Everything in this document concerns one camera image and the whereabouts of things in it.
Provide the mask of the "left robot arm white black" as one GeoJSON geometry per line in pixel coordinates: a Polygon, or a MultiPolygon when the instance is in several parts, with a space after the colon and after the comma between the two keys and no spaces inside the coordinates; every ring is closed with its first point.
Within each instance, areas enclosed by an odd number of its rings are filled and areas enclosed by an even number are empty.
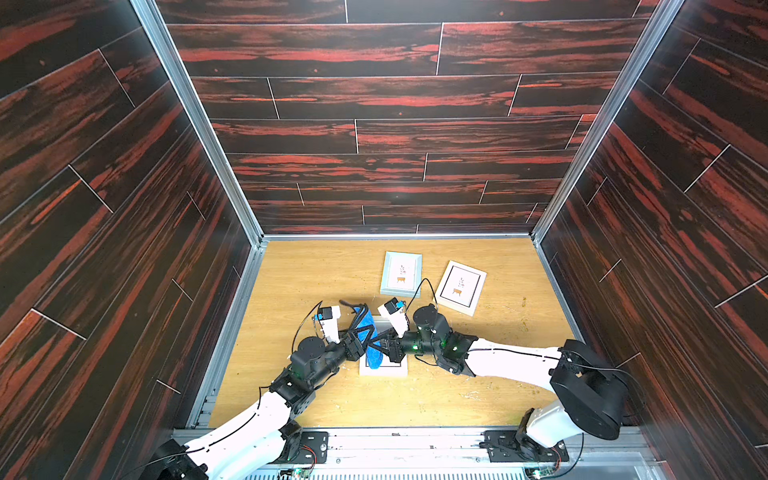
{"type": "Polygon", "coordinates": [[[239,479],[281,457],[294,460],[301,448],[302,427],[296,418],[316,391],[347,360],[365,353],[372,328],[343,332],[339,343],[318,337],[300,342],[291,363],[257,402],[223,426],[187,442],[163,444],[144,467],[142,479],[239,479]]]}

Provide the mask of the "blue microfiber cloth black trim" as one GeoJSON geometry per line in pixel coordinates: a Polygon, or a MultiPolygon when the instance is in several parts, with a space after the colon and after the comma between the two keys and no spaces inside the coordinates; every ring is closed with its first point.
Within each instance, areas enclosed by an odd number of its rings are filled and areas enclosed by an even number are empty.
{"type": "Polygon", "coordinates": [[[356,353],[357,359],[362,356],[362,348],[365,348],[368,367],[371,370],[379,369],[383,361],[383,354],[376,349],[376,346],[379,346],[380,343],[374,341],[374,339],[378,337],[378,330],[374,323],[370,308],[367,304],[351,304],[344,300],[341,300],[340,304],[350,308],[354,314],[352,323],[346,330],[345,336],[356,339],[353,343],[354,347],[356,347],[357,344],[360,344],[360,348],[356,353]]]}

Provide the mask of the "white picture frame deer print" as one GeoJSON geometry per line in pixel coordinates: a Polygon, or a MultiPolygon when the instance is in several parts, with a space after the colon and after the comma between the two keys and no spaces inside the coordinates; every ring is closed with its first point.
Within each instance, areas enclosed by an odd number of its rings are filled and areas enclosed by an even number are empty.
{"type": "Polygon", "coordinates": [[[440,306],[473,316],[479,302],[487,273],[450,261],[436,290],[440,306]]]}

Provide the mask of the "grey-green picture frame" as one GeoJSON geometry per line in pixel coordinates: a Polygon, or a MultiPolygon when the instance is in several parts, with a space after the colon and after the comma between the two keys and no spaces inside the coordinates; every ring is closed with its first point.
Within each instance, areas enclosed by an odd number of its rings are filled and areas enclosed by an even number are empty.
{"type": "Polygon", "coordinates": [[[380,286],[381,294],[419,298],[422,279],[422,255],[387,251],[380,286]]]}

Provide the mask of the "white picture frame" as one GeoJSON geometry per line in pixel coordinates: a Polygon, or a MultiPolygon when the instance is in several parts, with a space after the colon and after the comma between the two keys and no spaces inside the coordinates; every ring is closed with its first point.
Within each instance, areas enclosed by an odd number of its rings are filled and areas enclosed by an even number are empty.
{"type": "MultiPolygon", "coordinates": [[[[384,317],[374,316],[373,322],[376,326],[377,332],[381,333],[394,333],[394,327],[384,317]]],[[[359,374],[363,377],[406,377],[408,375],[408,363],[404,358],[400,362],[392,362],[389,357],[375,349],[369,348],[366,354],[359,360],[359,374]],[[380,360],[380,364],[377,368],[373,368],[368,353],[373,355],[374,360],[380,360]]]]}

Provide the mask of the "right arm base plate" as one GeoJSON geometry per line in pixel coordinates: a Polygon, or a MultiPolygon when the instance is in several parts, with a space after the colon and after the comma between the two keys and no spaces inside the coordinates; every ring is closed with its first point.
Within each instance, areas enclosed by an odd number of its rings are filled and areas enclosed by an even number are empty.
{"type": "Polygon", "coordinates": [[[492,463],[540,462],[560,463],[569,460],[565,444],[543,447],[525,434],[512,430],[486,430],[479,447],[484,449],[492,463]]]}

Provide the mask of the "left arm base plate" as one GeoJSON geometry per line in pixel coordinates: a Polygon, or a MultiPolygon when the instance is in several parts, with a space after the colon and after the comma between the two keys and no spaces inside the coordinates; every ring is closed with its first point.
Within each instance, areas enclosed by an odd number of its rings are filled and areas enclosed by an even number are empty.
{"type": "Polygon", "coordinates": [[[289,438],[277,463],[297,465],[325,464],[328,457],[329,433],[327,431],[302,430],[289,438]]]}

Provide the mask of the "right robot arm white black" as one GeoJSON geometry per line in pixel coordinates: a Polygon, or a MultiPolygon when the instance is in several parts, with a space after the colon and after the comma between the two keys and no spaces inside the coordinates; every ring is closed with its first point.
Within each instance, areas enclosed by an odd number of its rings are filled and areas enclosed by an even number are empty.
{"type": "Polygon", "coordinates": [[[452,329],[433,304],[409,316],[393,298],[378,307],[392,328],[373,347],[400,362],[407,354],[432,356],[454,375],[499,377],[543,388],[557,399],[528,411],[516,431],[516,448],[552,448],[578,434],[603,440],[619,437],[628,396],[624,372],[608,366],[585,343],[568,339],[561,347],[531,348],[494,343],[452,329]]]}

